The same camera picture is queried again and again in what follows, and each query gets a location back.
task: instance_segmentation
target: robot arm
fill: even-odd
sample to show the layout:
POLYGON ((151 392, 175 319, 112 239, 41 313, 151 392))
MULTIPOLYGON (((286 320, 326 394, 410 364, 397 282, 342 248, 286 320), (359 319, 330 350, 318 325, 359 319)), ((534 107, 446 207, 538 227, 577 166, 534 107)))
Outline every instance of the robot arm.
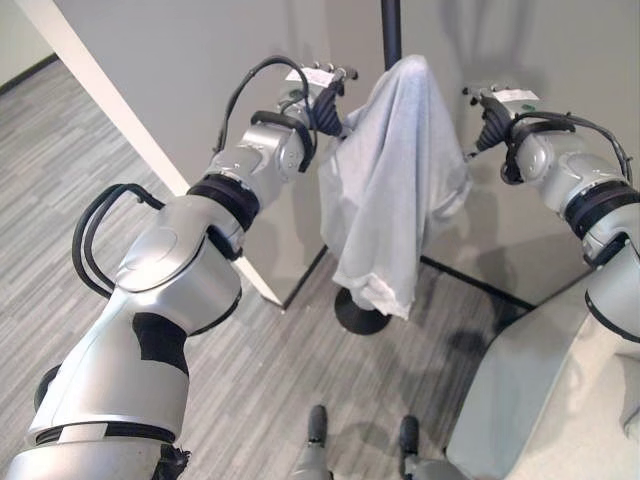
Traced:
POLYGON ((585 261, 596 268, 585 294, 589 310, 607 328, 640 342, 640 193, 632 186, 630 159, 615 137, 571 114, 541 111, 530 91, 476 88, 464 93, 484 108, 477 152, 507 144, 503 180, 536 188, 544 204, 582 240, 585 261), (602 133, 620 169, 589 153, 576 126, 602 133))
POLYGON ((230 261, 259 211, 306 170, 309 129, 341 129, 335 95, 355 76, 301 71, 283 57, 264 63, 294 67, 279 113, 257 112, 238 145, 220 149, 131 246, 102 315, 46 388, 27 434, 33 448, 14 458, 8 479, 170 480, 184 470, 189 453, 172 446, 189 387, 184 343, 237 306, 230 261))

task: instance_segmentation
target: gray towel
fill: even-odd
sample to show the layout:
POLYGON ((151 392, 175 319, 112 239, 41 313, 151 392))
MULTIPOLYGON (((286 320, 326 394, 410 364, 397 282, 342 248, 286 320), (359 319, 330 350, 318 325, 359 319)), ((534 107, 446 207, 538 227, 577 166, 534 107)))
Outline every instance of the gray towel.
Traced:
POLYGON ((423 248, 462 205, 467 166, 424 57, 399 61, 319 166, 333 280, 360 308, 407 318, 423 248))

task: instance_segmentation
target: sticker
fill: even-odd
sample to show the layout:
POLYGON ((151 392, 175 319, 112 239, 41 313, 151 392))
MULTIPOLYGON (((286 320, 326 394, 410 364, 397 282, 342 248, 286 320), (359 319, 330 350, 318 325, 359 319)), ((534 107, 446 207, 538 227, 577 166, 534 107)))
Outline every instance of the sticker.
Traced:
POLYGON ((522 100, 540 100, 531 90, 500 90, 493 94, 499 102, 517 102, 522 100))
MULTIPOLYGON (((318 85, 322 88, 327 88, 333 80, 333 73, 325 72, 324 70, 320 70, 318 68, 308 68, 305 67, 302 69, 302 72, 307 77, 307 82, 312 85, 318 85)), ((293 82, 300 82, 300 75, 295 70, 291 70, 289 75, 285 80, 291 80, 293 82)))

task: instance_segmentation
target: gray wall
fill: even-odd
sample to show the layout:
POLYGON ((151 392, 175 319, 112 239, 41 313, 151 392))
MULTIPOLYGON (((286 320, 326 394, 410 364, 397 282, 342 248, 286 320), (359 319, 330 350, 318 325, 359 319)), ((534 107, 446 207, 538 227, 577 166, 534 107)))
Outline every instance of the gray wall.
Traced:
POLYGON ((0 0, 0 85, 52 53, 13 0, 0 0))
MULTIPOLYGON (((368 0, 328 0, 332 53, 382 69, 379 10, 368 0)), ((480 111, 460 95, 465 82, 507 80, 531 88, 557 111, 571 110, 615 132, 639 158, 638 0, 403 0, 403 53, 425 55, 463 147, 480 131, 480 111)), ((370 87, 372 78, 363 77, 370 87)), ((611 158, 605 143, 594 150, 611 158)), ((538 303, 585 270, 579 242, 528 187, 498 177, 504 149, 473 162, 475 186, 432 258, 538 303)), ((636 185, 640 162, 634 162, 636 185)))
MULTIPOLYGON (((246 71, 284 53, 329 59, 324 5, 272 2, 56 0, 56 5, 160 147, 191 183, 207 167, 226 101, 246 71)), ((229 141, 277 100, 286 69, 246 88, 229 141)), ((284 299, 322 247, 315 175, 285 189, 254 223, 245 254, 284 299)))

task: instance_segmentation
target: floor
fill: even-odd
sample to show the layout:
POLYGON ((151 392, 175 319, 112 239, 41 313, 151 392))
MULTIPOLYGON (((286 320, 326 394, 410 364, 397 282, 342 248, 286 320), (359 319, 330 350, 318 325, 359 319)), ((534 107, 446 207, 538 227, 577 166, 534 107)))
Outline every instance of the floor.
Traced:
MULTIPOLYGON (((69 250, 82 210, 120 181, 169 196, 60 62, 0 97, 2 477, 25 448, 40 376, 104 307, 76 277, 69 250)), ((152 216, 131 198, 109 215, 96 244, 107 271, 152 216)), ((421 454, 442 456, 488 343, 522 311, 423 265, 410 320, 358 337, 333 315, 334 268, 326 255, 286 312, 245 282, 233 316, 188 341, 178 444, 193 456, 181 478, 286 478, 318 402, 329 411, 338 479, 399 478, 396 435, 409 412, 421 421, 421 454)))

